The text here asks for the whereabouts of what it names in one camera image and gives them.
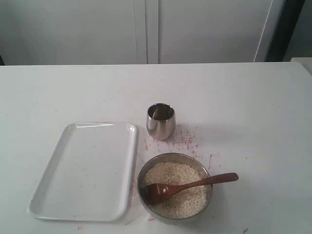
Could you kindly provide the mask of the brown wooden spoon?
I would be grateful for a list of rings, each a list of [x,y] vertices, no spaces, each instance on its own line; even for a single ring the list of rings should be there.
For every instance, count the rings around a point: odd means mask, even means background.
[[[162,203],[177,193],[198,186],[213,185],[219,183],[235,182],[239,179],[237,173],[225,173],[214,175],[199,181],[191,182],[183,185],[167,185],[161,183],[154,183],[146,186],[143,192],[143,200],[148,205],[156,205]]]

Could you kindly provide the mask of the stainless steel cup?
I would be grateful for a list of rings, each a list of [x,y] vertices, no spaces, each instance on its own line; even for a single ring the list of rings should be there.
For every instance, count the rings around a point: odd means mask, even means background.
[[[176,112],[166,103],[155,103],[147,110],[146,128],[155,140],[168,139],[176,128]]]

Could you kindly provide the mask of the steel bowl of rice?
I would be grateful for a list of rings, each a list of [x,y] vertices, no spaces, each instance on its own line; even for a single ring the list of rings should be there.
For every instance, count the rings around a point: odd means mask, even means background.
[[[137,190],[143,207],[155,219],[166,224],[180,224],[198,219],[210,203],[213,186],[205,185],[179,192],[165,202],[148,205],[144,188],[154,183],[183,185],[209,177],[196,159],[179,153],[160,154],[150,159],[137,178]]]

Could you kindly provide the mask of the white rectangular plastic tray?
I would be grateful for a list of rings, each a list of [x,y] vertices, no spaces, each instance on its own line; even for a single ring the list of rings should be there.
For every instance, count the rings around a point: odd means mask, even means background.
[[[65,127],[28,205],[36,219],[112,222],[130,202],[137,127],[73,123]]]

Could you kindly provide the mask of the white cabinet behind table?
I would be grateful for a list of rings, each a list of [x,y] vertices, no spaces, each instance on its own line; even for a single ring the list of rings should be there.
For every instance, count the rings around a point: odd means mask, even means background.
[[[3,0],[7,65],[264,61],[281,0]]]

